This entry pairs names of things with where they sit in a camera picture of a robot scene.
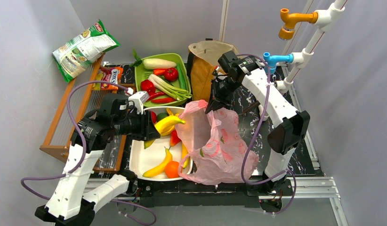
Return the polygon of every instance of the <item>wooden frame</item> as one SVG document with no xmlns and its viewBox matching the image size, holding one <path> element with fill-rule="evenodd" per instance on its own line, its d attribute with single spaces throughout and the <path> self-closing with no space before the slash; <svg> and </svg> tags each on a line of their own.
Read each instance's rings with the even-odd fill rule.
<svg viewBox="0 0 387 226">
<path fill-rule="evenodd" d="M 89 78 L 89 81 L 95 80 L 95 78 L 97 76 L 97 73 L 98 73 L 98 70 L 99 70 L 99 67 L 101 65 L 103 56 L 104 55 L 102 55 L 92 65 L 93 66 L 93 70 L 92 70 L 91 76 Z M 45 152 L 45 153 L 47 153 L 47 154 L 57 158 L 58 160 L 60 160 L 62 162 L 65 162 L 65 163 L 67 161 L 67 156 L 69 154 L 69 146 L 70 146 L 70 142 L 71 142 L 70 138 L 71 138 L 72 133 L 74 131 L 74 127 L 72 126 L 72 128 L 71 128 L 69 139 L 64 141 L 65 145 L 51 145 L 51 141 L 52 141 L 52 138 L 54 137 L 56 128 L 57 128 L 57 126 L 59 124 L 59 121 L 60 121 L 60 119 L 62 117 L 62 114 L 63 114 L 63 111 L 65 109 L 66 101 L 67 101 L 67 96 L 72 91 L 72 89 L 74 87 L 74 84 L 75 84 L 75 81 L 76 80 L 73 79 L 67 85 L 66 90 L 64 91 L 62 99 L 61 99 L 61 101 L 59 103 L 58 109 L 55 112 L 55 115 L 54 115 L 54 118 L 52 120 L 52 123 L 51 123 L 51 125 L 50 125 L 50 127 L 48 129 L 47 135 L 45 136 L 44 142 L 40 146 L 40 150 L 42 150 L 43 152 Z M 135 85 L 128 85 L 128 84 L 126 84 L 126 85 L 123 85 L 123 86 L 131 87 L 131 88 L 133 88 L 135 90 Z M 83 96 L 83 98 L 81 100 L 81 104 L 80 104 L 79 110 L 78 110 L 77 115 L 76 115 L 76 121 L 79 121 L 80 119 L 83 118 L 84 113 L 85 113 L 85 111 L 87 109 L 87 105 L 88 105 L 89 99 L 91 97 L 91 93 L 92 93 L 92 86 L 87 86 L 87 88 L 85 90 L 85 93 L 84 93 L 84 96 Z M 116 164 L 115 164 L 115 168 L 99 168 L 99 167 L 94 167 L 94 171 L 96 171 L 96 172 L 117 172 L 117 171 L 120 170 L 121 158 L 123 156 L 123 151 L 124 151 L 124 145 L 126 143 L 126 138 L 127 138 L 127 136 L 125 136 L 125 135 L 123 135 L 121 137 L 120 146 L 119 146 L 119 152 L 118 152 L 118 155 L 117 155 L 117 161 L 116 161 Z"/>
</svg>

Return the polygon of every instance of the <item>snack package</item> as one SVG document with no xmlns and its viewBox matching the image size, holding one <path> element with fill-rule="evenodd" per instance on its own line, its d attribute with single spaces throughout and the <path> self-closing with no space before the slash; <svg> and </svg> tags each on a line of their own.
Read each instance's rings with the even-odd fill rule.
<svg viewBox="0 0 387 226">
<path fill-rule="evenodd" d="M 95 80 L 109 81 L 114 84 L 119 84 L 123 68 L 121 67 L 100 67 Z M 93 90 L 118 90 L 117 86 L 112 86 L 104 83 L 94 83 Z"/>
<path fill-rule="evenodd" d="M 64 80 L 71 81 L 91 66 L 102 53 L 119 45 L 120 43 L 109 34 L 99 20 L 52 54 Z"/>
</svg>

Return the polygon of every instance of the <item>orange tap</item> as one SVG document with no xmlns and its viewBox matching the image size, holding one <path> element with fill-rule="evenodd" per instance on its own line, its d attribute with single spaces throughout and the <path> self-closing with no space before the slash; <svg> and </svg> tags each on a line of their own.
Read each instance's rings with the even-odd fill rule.
<svg viewBox="0 0 387 226">
<path fill-rule="evenodd" d="M 303 13 L 291 13 L 289 14 L 289 9 L 281 9 L 281 19 L 285 24 L 281 27 L 280 33 L 278 36 L 282 40 L 289 40 L 293 37 L 295 33 L 295 25 L 298 22 L 309 22 L 314 24 L 317 21 L 318 13 L 313 12 L 309 14 Z"/>
</svg>

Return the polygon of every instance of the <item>orange fruit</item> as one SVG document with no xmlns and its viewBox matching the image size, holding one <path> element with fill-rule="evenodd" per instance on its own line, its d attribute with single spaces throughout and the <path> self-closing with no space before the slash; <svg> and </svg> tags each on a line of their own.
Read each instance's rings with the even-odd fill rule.
<svg viewBox="0 0 387 226">
<path fill-rule="evenodd" d="M 177 161 L 171 161 L 167 163 L 166 168 L 164 168 L 164 172 L 166 173 L 168 178 L 178 178 L 178 165 L 180 163 Z"/>
</svg>

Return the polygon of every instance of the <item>blue tap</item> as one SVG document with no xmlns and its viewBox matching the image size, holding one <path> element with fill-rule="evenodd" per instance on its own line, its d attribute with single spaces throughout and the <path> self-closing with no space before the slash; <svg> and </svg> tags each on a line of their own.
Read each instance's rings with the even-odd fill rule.
<svg viewBox="0 0 387 226">
<path fill-rule="evenodd" d="M 267 62 L 268 66 L 270 66 L 270 72 L 271 74 L 274 74 L 276 68 L 277 68 L 277 63 L 278 62 L 286 62 L 286 63 L 292 63 L 293 61 L 293 54 L 281 56 L 281 55 L 274 55 L 271 56 L 269 52 L 265 52 L 263 54 L 264 60 Z"/>
</svg>

